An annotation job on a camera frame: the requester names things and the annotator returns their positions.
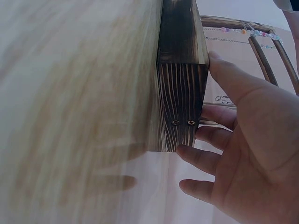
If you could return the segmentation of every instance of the chain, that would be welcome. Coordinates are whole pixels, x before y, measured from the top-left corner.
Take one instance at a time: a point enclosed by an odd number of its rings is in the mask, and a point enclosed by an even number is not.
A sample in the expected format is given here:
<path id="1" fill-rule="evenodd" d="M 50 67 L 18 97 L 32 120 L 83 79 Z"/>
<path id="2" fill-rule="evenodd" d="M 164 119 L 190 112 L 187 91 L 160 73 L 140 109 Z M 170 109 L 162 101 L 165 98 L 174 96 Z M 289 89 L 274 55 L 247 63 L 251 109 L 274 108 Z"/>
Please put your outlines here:
<path id="1" fill-rule="evenodd" d="M 229 40 L 229 39 L 222 39 L 222 38 L 212 38 L 212 37 L 207 37 L 206 40 L 213 40 L 213 41 L 227 41 L 227 42 L 233 42 L 233 43 L 245 43 L 245 44 L 250 44 L 248 42 L 243 42 L 243 41 L 234 41 L 234 40 Z M 267 49 L 276 49 L 274 46 L 267 46 Z"/>
<path id="2" fill-rule="evenodd" d="M 214 41 L 227 41 L 227 42 L 234 42 L 234 43 L 246 43 L 246 44 L 249 44 L 248 42 L 234 41 L 234 40 L 221 39 L 221 38 L 206 37 L 206 39 L 207 39 L 207 40 L 214 40 Z"/>
<path id="3" fill-rule="evenodd" d="M 203 28 L 204 30 L 213 30 L 213 31 L 220 31 L 221 29 L 214 29 L 214 28 Z"/>

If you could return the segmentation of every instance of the light wood surface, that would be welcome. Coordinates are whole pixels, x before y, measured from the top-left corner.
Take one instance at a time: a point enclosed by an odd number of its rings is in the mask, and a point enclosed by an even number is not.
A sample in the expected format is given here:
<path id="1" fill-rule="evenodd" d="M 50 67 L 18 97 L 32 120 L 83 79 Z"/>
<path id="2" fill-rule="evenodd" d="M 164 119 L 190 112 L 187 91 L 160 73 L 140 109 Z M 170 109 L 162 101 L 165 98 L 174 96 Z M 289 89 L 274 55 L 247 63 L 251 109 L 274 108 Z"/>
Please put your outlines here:
<path id="1" fill-rule="evenodd" d="M 0 4 L 0 222 L 117 223 L 160 142 L 161 0 Z"/>

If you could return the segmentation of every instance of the white wall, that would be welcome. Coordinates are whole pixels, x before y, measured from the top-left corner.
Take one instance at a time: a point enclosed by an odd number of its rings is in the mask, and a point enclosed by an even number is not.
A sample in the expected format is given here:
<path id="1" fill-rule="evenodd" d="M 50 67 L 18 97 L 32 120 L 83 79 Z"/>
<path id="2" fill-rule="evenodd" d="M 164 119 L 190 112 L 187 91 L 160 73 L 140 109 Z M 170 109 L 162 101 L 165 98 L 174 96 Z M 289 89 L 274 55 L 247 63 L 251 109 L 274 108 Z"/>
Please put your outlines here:
<path id="1" fill-rule="evenodd" d="M 259 22 L 290 30 L 273 0 L 196 0 L 201 15 Z"/>

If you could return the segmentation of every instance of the hand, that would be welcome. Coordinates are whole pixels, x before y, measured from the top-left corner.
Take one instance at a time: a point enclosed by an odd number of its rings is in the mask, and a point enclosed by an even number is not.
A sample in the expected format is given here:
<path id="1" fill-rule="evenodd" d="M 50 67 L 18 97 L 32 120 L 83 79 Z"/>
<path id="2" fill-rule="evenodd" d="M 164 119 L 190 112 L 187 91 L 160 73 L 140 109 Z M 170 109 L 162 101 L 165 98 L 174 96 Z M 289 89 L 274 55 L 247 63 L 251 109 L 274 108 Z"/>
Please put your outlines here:
<path id="1" fill-rule="evenodd" d="M 219 155 L 179 146 L 178 155 L 215 175 L 215 182 L 182 180 L 180 188 L 241 223 L 299 223 L 299 98 L 252 77 L 210 53 L 214 80 L 237 111 L 205 106 L 202 116 L 224 125 L 202 126 L 196 138 Z"/>

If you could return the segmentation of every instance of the wood grain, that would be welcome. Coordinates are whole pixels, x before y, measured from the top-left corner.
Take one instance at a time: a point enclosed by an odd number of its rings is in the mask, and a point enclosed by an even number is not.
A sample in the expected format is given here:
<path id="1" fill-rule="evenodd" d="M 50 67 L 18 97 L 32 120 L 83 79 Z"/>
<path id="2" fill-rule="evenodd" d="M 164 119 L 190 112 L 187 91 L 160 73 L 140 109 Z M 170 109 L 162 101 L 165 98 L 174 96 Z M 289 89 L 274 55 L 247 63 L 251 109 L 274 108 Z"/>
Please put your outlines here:
<path id="1" fill-rule="evenodd" d="M 253 49 L 253 52 L 257 58 L 257 61 L 262 69 L 265 80 L 272 83 L 273 85 L 278 86 L 275 75 L 272 71 L 272 68 L 271 68 L 265 54 L 263 53 L 261 46 L 257 42 L 256 38 L 254 36 L 250 36 L 248 38 L 248 41 L 251 45 L 251 48 Z"/>
<path id="2" fill-rule="evenodd" d="M 275 34 L 275 32 L 273 30 L 270 30 L 269 33 Z M 298 78 L 298 75 L 297 75 L 291 61 L 290 61 L 290 58 L 289 58 L 288 54 L 286 53 L 286 51 L 280 41 L 276 41 L 276 40 L 272 40 L 272 41 L 273 41 L 281 59 L 285 65 L 285 68 L 289 74 L 289 77 L 291 79 L 295 93 L 297 96 L 299 96 L 299 78 Z"/>
<path id="3" fill-rule="evenodd" d="M 162 151 L 193 145 L 208 73 L 208 55 L 194 0 L 164 0 L 157 69 Z"/>
<path id="4" fill-rule="evenodd" d="M 124 164 L 160 144 L 161 7 L 1 3 L 1 223 L 117 223 Z"/>

